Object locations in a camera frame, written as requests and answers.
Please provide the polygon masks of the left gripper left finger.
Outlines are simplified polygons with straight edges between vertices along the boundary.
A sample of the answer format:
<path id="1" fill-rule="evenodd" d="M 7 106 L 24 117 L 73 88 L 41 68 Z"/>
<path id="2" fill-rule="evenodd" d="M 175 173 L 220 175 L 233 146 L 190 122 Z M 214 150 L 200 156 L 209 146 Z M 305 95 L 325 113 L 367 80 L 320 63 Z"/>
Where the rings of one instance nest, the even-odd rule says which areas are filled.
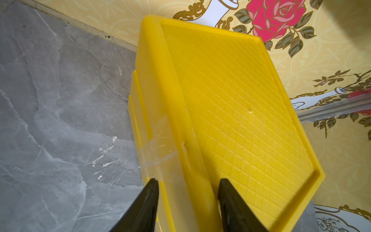
<path id="1" fill-rule="evenodd" d="M 111 231 L 154 232 L 158 199 L 159 184 L 156 179 L 152 178 Z"/>

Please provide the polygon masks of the yellow drawer cabinet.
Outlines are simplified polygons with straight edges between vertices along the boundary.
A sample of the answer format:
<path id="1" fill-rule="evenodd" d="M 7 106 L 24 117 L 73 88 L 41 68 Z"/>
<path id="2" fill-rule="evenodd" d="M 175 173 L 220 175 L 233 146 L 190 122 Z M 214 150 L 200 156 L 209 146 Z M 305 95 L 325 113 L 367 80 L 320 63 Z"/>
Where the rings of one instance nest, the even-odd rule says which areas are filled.
<path id="1" fill-rule="evenodd" d="M 290 232 L 325 178 L 263 41 L 146 16 L 128 112 L 158 232 L 221 232 L 227 178 L 271 232 Z"/>

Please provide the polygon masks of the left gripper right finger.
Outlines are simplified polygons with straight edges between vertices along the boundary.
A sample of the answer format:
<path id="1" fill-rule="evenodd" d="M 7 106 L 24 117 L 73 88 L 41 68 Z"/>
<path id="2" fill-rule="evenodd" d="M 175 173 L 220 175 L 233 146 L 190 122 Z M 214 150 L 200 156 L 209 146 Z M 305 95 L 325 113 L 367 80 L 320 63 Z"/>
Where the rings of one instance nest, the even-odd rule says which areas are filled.
<path id="1" fill-rule="evenodd" d="M 218 200 L 224 232 L 268 231 L 226 178 L 219 182 Z"/>

